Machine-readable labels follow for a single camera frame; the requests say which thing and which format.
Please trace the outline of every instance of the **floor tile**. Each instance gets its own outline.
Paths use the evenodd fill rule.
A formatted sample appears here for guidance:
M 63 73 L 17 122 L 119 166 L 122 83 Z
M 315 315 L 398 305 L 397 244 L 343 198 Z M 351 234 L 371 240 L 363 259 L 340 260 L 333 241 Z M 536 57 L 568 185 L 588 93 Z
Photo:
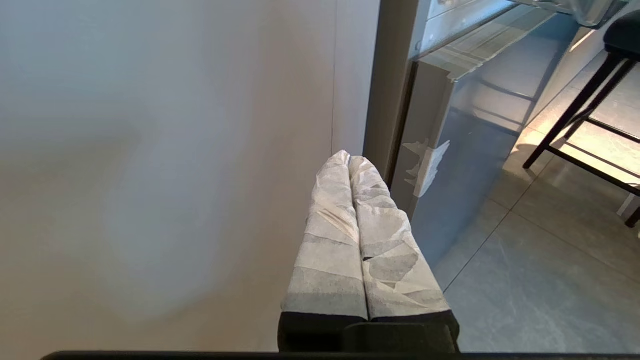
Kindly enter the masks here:
M 621 95 L 619 94 L 621 93 L 615 92 L 608 97 L 591 117 L 611 125 L 616 129 L 640 136 L 640 127 L 638 126 L 640 110 L 631 107 L 628 103 L 625 104 L 625 102 L 616 100 L 620 98 Z M 640 101 L 640 92 L 636 99 Z
M 579 93 L 576 88 L 566 87 L 529 124 L 529 128 L 547 134 Z
M 463 352 L 640 352 L 640 284 L 513 213 L 445 296 Z
M 441 289 L 446 290 L 449 287 L 484 241 L 498 227 L 507 212 L 506 208 L 492 200 L 487 200 L 483 204 L 476 219 L 433 269 Z
M 617 271 L 640 281 L 640 240 L 616 211 L 627 193 L 554 158 L 513 208 Z
M 545 137 L 544 134 L 532 129 L 525 129 L 520 135 L 511 155 L 502 167 L 502 173 L 496 180 L 489 199 L 497 202 L 507 209 L 513 208 L 518 199 L 527 191 L 527 188 L 536 179 L 536 176 L 545 168 L 553 155 L 545 152 L 528 170 L 522 168 L 522 164 L 529 158 L 536 146 Z
M 563 152 L 628 184 L 640 183 L 640 144 L 595 125 L 585 123 L 567 143 Z
M 529 128 L 543 134 L 548 134 L 579 93 L 579 89 L 566 87 L 531 124 L 529 124 Z M 637 110 L 615 102 L 612 99 L 607 99 L 593 112 L 591 117 L 612 126 L 620 126 L 620 129 L 628 133 L 634 133 L 637 127 L 633 125 L 634 112 L 637 112 Z
M 584 67 L 582 71 L 580 71 L 576 77 L 569 83 L 569 86 L 572 88 L 576 88 L 578 90 L 582 90 L 585 85 L 589 82 L 589 80 L 595 75 L 596 71 L 602 66 L 604 61 L 607 58 L 607 52 L 602 51 L 600 54 L 596 55 L 593 60 L 591 60 L 587 66 Z
M 618 84 L 607 99 L 614 100 L 632 108 L 640 108 L 638 105 L 638 99 L 640 99 L 640 67 L 635 66 L 627 76 L 620 81 L 620 84 Z

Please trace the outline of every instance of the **black metal stool leg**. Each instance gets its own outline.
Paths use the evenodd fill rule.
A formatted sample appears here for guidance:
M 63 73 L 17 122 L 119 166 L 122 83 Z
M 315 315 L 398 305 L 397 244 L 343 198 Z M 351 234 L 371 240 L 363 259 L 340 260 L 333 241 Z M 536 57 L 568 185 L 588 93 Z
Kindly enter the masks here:
M 556 139 L 560 132 L 571 123 L 574 116 L 580 111 L 580 109 L 586 104 L 591 96 L 600 88 L 600 85 L 609 77 L 609 75 L 616 70 L 618 64 L 624 60 L 618 55 L 609 54 L 604 64 L 598 69 L 596 74 L 589 80 L 589 83 L 578 94 L 575 100 L 569 105 L 569 108 L 560 117 L 560 120 L 556 122 L 549 134 L 545 136 L 540 145 L 533 151 L 533 154 L 522 165 L 523 168 L 530 168 L 534 162 L 542 155 L 542 153 L 550 147 L 551 143 Z
M 611 79 L 607 82 L 607 84 L 602 88 L 602 90 L 596 95 L 596 97 L 591 101 L 591 104 L 587 106 L 587 108 L 580 113 L 579 116 L 576 116 L 573 120 L 573 125 L 563 136 L 565 139 L 569 140 L 573 134 L 580 128 L 582 124 L 584 124 L 585 118 L 591 116 L 591 114 L 602 104 L 604 99 L 611 94 L 611 92 L 620 84 L 620 81 L 627 76 L 627 74 L 636 66 L 636 62 L 633 60 L 627 60 L 624 64 L 618 69 L 618 71 L 611 77 Z
M 625 225 L 628 227 L 635 227 L 638 220 L 640 220 L 640 208 L 637 208 L 633 214 L 625 221 Z

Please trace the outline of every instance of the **white wall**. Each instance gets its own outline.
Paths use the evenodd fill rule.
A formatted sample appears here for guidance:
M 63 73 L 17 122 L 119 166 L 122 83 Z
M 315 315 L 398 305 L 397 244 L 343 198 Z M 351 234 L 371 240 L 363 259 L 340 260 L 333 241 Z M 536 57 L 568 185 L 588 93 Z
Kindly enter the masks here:
M 362 151 L 345 2 L 0 0 L 3 356 L 273 348 L 315 173 Z

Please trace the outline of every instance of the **bar stool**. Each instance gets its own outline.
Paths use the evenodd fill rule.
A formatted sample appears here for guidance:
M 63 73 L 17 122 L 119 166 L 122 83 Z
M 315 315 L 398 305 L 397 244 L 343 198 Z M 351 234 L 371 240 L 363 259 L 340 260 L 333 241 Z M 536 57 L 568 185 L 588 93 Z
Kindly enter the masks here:
M 589 122 L 590 124 L 622 136 L 635 143 L 640 143 L 640 138 L 590 117 L 598 106 L 600 106 L 607 96 L 609 96 L 609 94 L 616 88 L 616 86 L 618 86 L 620 81 L 624 79 L 631 69 L 634 68 L 636 62 L 640 61 L 640 10 L 630 12 L 611 24 L 611 27 L 604 35 L 604 46 L 605 50 L 608 52 L 607 59 L 604 61 L 604 64 L 602 64 L 596 74 L 591 78 L 591 80 L 589 80 L 589 83 L 584 87 L 580 94 L 578 94 L 569 108 L 556 122 L 551 131 L 549 131 L 549 134 L 545 136 L 544 140 L 542 140 L 540 145 L 536 148 L 533 154 L 531 154 L 531 157 L 529 157 L 522 167 L 526 169 L 530 168 L 546 150 L 579 166 L 580 168 L 583 168 L 584 170 L 587 170 L 588 172 L 591 172 L 613 185 L 634 194 L 635 196 L 640 196 L 640 189 L 634 188 L 633 186 L 587 165 L 551 146 L 551 143 L 558 135 L 560 135 L 562 130 L 571 126 L 564 135 L 564 138 L 568 140 L 571 135 L 573 135 L 585 122 Z M 607 80 L 609 75 L 613 73 L 621 63 L 622 65 L 618 71 L 593 98 L 591 103 L 581 111 L 582 107 L 587 103 L 587 101 L 589 101 L 591 96 L 600 88 L 600 85 Z M 634 227 L 638 220 L 640 220 L 640 208 L 631 215 L 631 217 L 625 222 L 625 225 Z

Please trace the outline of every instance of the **metal frame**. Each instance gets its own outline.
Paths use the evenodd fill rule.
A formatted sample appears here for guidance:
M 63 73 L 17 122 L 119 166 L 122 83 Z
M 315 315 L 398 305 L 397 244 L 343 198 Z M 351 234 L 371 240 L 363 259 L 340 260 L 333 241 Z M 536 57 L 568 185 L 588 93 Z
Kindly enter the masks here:
M 610 182 L 613 185 L 616 185 L 619 188 L 622 188 L 636 196 L 640 197 L 640 189 L 634 188 L 633 186 L 624 183 L 609 174 L 606 174 L 570 155 L 565 154 L 564 152 L 556 149 L 551 146 L 551 143 L 560 135 L 562 130 L 571 126 L 571 128 L 566 132 L 563 136 L 565 139 L 569 140 L 571 136 L 580 128 L 582 124 L 585 122 L 589 122 L 595 126 L 598 126 L 604 130 L 610 131 L 618 136 L 622 136 L 627 140 L 631 140 L 635 143 L 640 143 L 640 138 L 626 133 L 622 130 L 616 129 L 610 125 L 604 124 L 603 122 L 592 119 L 591 114 L 602 104 L 602 102 L 611 94 L 611 92 L 618 86 L 620 81 L 624 79 L 625 76 L 634 68 L 636 62 L 631 59 L 625 59 L 617 54 L 609 54 L 607 59 L 604 61 L 604 64 L 598 69 L 596 74 L 589 80 L 589 83 L 584 87 L 584 89 L 578 94 L 575 100 L 569 105 L 569 108 L 564 112 L 564 114 L 560 117 L 560 119 L 553 126 L 549 134 L 545 136 L 540 145 L 534 150 L 529 159 L 522 165 L 523 168 L 528 169 L 533 165 L 533 163 L 542 155 L 542 153 L 546 150 L 551 152 L 552 154 L 557 155 L 558 157 L 569 161 L 570 163 L 577 165 L 578 167 L 591 172 L 597 177 Z M 587 106 L 586 109 L 582 110 L 582 107 L 589 101 L 591 96 L 595 94 L 595 92 L 600 88 L 600 85 L 607 80 L 609 75 L 613 73 L 618 65 L 622 63 L 622 66 L 618 69 L 618 71 L 611 77 L 611 79 L 605 84 L 600 92 L 594 97 L 591 103 Z M 636 211 L 631 215 L 631 217 L 625 222 L 625 225 L 629 227 L 634 227 L 636 223 L 640 220 L 640 208 L 636 209 Z

